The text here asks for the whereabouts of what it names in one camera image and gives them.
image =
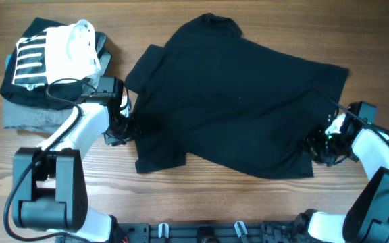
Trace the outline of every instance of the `wooden table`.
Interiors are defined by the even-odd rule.
[[[113,53],[109,74],[124,79],[149,44],[164,45],[178,27],[212,12],[233,18],[244,37],[260,45],[350,68],[340,102],[376,104],[377,124],[389,128],[389,3],[5,2],[9,1],[0,0],[0,85],[6,55],[36,16],[64,23],[89,20],[109,37],[107,46]],[[47,135],[4,130],[2,101],[0,96],[0,242],[7,242],[12,239],[3,229],[2,213],[11,189],[12,156],[21,146],[36,146]],[[112,148],[98,139],[83,162],[90,205],[120,222],[291,220],[308,208],[346,213],[367,183],[361,164],[352,161],[333,168],[313,164],[315,177],[303,180],[254,178],[194,155],[187,156],[184,167],[138,175],[135,161],[134,143]]]

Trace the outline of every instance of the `folded clothes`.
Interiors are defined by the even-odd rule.
[[[95,42],[96,52],[91,40]],[[66,104],[46,98],[47,85],[59,78],[95,78],[100,69],[95,60],[100,58],[105,41],[105,35],[94,32],[86,20],[65,26],[59,22],[35,18],[11,54],[0,94],[4,99],[20,105],[67,108]],[[50,90],[51,95],[69,101],[75,101],[82,92],[82,84],[79,82],[56,84]]]
[[[183,25],[164,47],[151,45],[126,78],[134,112],[138,173],[185,164],[185,154],[260,178],[313,176],[303,138],[328,126],[348,70],[241,38],[230,18],[211,13]]]
[[[99,77],[105,75],[111,61],[111,53],[103,48],[100,57],[101,71],[92,84],[95,88],[99,84]],[[83,90],[89,94],[93,90],[88,86]],[[3,101],[3,126],[5,129],[23,129],[31,132],[54,133],[72,114],[72,108],[55,110],[49,108],[29,107],[12,103],[6,99]]]

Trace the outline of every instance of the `black t-shirt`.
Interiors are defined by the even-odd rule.
[[[126,78],[134,112],[138,173],[185,164],[185,154],[260,178],[313,176],[301,148],[335,107],[348,70],[241,38],[230,18],[211,13],[183,25],[165,47],[151,45]]]
[[[49,27],[59,27],[64,26],[64,24],[53,21],[46,20],[42,18],[35,18],[32,21],[28,29],[25,30],[22,37],[32,37],[44,29]],[[107,40],[105,34],[96,32],[95,35],[95,47],[97,50],[97,55],[100,58],[104,48],[104,44]],[[0,88],[0,94],[4,99],[20,105],[27,105],[30,107],[42,107],[42,108],[52,108],[52,109],[65,109],[69,107],[65,103],[60,103],[57,101],[51,101],[46,98],[45,90],[47,85],[39,86],[33,90],[27,90],[25,87],[14,85],[11,83],[13,80],[14,70],[16,66],[16,48],[11,54],[7,69],[5,70],[4,80]],[[75,101],[77,98],[82,95],[82,84],[80,82],[72,82],[68,84],[55,84],[49,93],[55,97],[66,99],[69,101]]]

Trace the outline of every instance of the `stack of clothes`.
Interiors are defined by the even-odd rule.
[[[89,84],[97,87],[99,77],[105,75],[111,61],[111,53],[105,48],[106,40],[106,35],[95,32],[86,20],[66,26],[35,18],[7,59],[0,88],[4,98],[4,128],[54,133],[70,116],[72,108],[46,99],[47,85],[58,78],[86,78]],[[79,45],[79,42],[93,43],[90,48],[67,51],[72,48],[70,45]],[[87,51],[93,53],[85,57]],[[62,62],[65,56],[72,63]],[[88,58],[92,63],[76,62]],[[51,94],[75,101],[92,91],[88,86],[72,82],[56,84]]]

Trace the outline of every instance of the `gray fabric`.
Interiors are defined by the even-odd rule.
[[[98,86],[99,77],[104,75],[111,60],[111,54],[105,50],[100,58],[101,71],[98,78],[91,80],[90,84]],[[84,94],[91,93],[89,87]],[[72,109],[54,110],[38,107],[29,107],[3,101],[3,126],[5,129],[23,129],[31,132],[54,133],[72,113]]]

